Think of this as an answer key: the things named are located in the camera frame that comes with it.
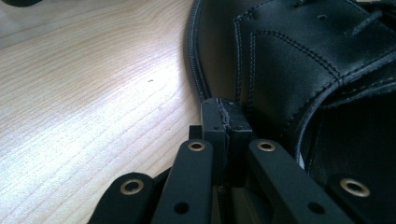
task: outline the metal rivet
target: metal rivet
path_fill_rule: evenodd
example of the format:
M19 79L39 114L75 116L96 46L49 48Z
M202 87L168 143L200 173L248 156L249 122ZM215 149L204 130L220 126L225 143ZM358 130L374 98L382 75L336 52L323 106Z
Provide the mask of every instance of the metal rivet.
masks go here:
M205 145L199 142L190 143L188 148L192 151L202 151L205 149Z
M141 181L140 179L131 179L123 182L123 184L120 187L120 191L125 195L133 195L140 192L140 190L142 190L144 186L145 183L143 183L143 181Z
M259 144L257 144L257 147L260 150L268 151L268 152L275 150L275 146L269 142L259 142Z
M341 188L352 195L362 198L368 197L370 195L370 190L357 180L344 178L340 181L340 185Z

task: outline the leather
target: leather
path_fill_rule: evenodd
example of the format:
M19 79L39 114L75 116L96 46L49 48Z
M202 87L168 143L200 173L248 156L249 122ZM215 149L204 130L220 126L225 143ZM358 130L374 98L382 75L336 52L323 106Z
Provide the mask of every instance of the leather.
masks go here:
M201 99L239 102L319 184L396 184L396 34L353 1L198 0L188 67Z

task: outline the wood grain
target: wood grain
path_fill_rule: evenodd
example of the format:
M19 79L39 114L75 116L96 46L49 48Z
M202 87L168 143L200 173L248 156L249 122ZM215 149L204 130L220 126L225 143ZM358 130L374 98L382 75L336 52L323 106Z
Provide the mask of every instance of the wood grain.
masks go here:
M0 2L0 222L86 223L120 175L155 176L199 124L191 0Z

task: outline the table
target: table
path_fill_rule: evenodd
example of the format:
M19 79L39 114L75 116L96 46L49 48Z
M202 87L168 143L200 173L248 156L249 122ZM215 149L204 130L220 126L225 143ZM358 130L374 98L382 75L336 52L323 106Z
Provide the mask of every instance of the table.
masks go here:
M171 166L200 123L191 4L0 2L1 223L86 223L118 176Z

